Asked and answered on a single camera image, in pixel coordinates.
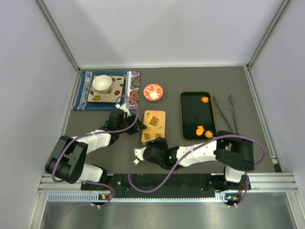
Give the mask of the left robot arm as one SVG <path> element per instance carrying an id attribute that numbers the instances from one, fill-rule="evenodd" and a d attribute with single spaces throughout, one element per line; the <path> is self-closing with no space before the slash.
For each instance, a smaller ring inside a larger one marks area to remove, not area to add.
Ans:
<path id="1" fill-rule="evenodd" d="M 108 184 L 107 171 L 86 164 L 87 154 L 114 144 L 121 133 L 133 135 L 146 128 L 136 114 L 113 110 L 101 128 L 79 137 L 61 136 L 45 165 L 45 172 L 52 175 L 55 182 L 90 181 L 97 189 L 103 189 Z"/>

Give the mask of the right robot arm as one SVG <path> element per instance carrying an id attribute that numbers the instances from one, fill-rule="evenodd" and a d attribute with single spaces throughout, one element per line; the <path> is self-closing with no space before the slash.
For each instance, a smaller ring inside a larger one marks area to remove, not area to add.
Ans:
<path id="1" fill-rule="evenodd" d="M 222 131 L 220 136 L 204 143 L 172 148 L 168 147 L 165 138 L 159 137 L 145 147 L 135 149 L 134 155 L 139 161 L 157 164 L 170 171 L 218 161 L 224 164 L 223 185 L 232 189 L 240 183 L 244 172 L 254 170 L 253 144 L 248 137 Z"/>

